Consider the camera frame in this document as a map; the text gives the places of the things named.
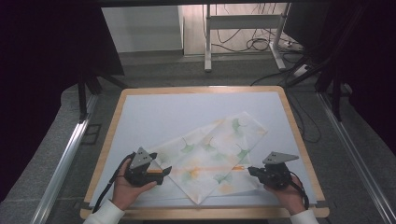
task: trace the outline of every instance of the finger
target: finger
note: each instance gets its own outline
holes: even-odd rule
[[[119,171],[119,175],[124,175],[125,174],[125,171],[126,171],[130,161],[131,161],[131,159],[126,160],[125,163],[121,166],[120,171]]]
[[[153,181],[153,182],[148,183],[147,185],[140,187],[139,191],[144,192],[144,191],[154,188],[155,186],[157,186],[157,182]]]

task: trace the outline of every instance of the cloth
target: cloth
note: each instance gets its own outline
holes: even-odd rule
[[[84,224],[116,224],[124,214],[114,203],[106,200],[96,213],[87,217]]]
[[[291,223],[293,224],[318,224],[312,210],[306,210],[302,213],[290,217]]]
[[[121,211],[110,200],[106,200],[102,207],[95,213],[90,214],[84,224],[116,224],[120,221],[125,212]],[[292,224],[318,224],[312,210],[290,217]]]
[[[256,188],[249,181],[237,183],[238,175],[233,175],[234,180],[230,172],[266,133],[260,123],[243,112],[148,151],[158,153],[155,161],[161,168],[173,166],[170,178],[199,204],[215,189],[216,195],[221,195]]]

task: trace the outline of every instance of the metal rail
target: metal rail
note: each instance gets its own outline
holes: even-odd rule
[[[47,218],[50,215],[50,210],[52,209],[53,204],[55,203],[56,197],[64,183],[64,179],[66,178],[67,172],[69,171],[70,165],[76,155],[79,143],[81,142],[82,136],[87,129],[87,125],[91,119],[93,109],[96,105],[98,96],[92,95],[87,105],[87,118],[79,123],[64,150],[64,154],[61,157],[61,160],[56,167],[55,172],[53,173],[52,179],[50,180],[46,191],[44,192],[43,197],[41,198],[40,204],[35,210],[35,214],[31,220],[31,224],[39,224],[45,223]]]
[[[370,173],[364,160],[361,157],[356,146],[353,144],[352,139],[349,137],[347,130],[342,122],[339,122],[335,115],[332,113],[332,103],[330,102],[326,93],[318,93],[318,98],[322,102],[326,113],[337,132],[341,142],[343,143],[346,153],[348,154],[352,164],[355,166],[356,171],[361,177],[364,187],[366,187],[370,194],[379,214],[384,219],[386,224],[396,223],[396,216],[390,207],[387,197],[384,195],[382,189],[376,183],[373,175]]]

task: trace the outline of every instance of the white sleeve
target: white sleeve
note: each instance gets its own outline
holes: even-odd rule
[[[114,203],[106,200],[97,212],[87,217],[84,224],[117,224],[124,214]]]
[[[306,210],[302,213],[290,217],[291,223],[293,224],[318,224],[312,210]]]

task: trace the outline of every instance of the gray floor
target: gray floor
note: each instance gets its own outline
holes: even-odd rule
[[[203,57],[181,57],[178,54],[159,53],[139,55],[121,54],[125,77],[118,79],[130,86],[172,87],[241,85],[246,86],[259,77],[277,72],[270,54],[244,56],[216,56],[212,73],[205,73]],[[284,76],[267,78],[258,85],[276,85]],[[92,172],[104,142],[111,116],[121,89],[100,80],[103,93],[93,114],[91,125],[100,125],[96,142],[86,135],[83,144],[64,181],[47,223],[82,223],[79,209],[90,184]],[[295,118],[304,128],[304,142],[314,165],[320,185],[331,208],[327,219],[319,223],[384,223],[369,193],[363,186],[346,149],[334,131],[313,84],[316,78],[288,90],[294,104]],[[367,166],[392,207],[396,206],[396,159],[376,133],[355,112],[347,98],[341,101],[343,124]],[[78,122],[78,93],[74,86],[62,96],[62,107],[47,136],[29,163],[25,172],[7,198],[0,204],[0,223],[29,223],[48,185],[71,133]],[[121,223],[140,223],[140,221]],[[269,223],[290,223],[287,219],[269,220]]]

